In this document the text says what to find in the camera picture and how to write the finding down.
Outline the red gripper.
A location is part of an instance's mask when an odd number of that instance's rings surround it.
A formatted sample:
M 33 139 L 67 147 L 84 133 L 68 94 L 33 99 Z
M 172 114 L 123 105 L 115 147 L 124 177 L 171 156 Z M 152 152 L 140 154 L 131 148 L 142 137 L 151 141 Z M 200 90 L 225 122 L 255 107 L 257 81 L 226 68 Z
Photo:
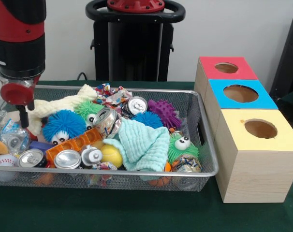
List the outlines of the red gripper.
M 0 76 L 0 82 L 2 83 L 0 95 L 7 103 L 17 105 L 22 128 L 27 128 L 29 126 L 28 113 L 24 105 L 27 105 L 29 111 L 35 109 L 33 101 L 34 89 L 39 79 L 40 76 L 36 76 L 29 80 L 8 79 Z

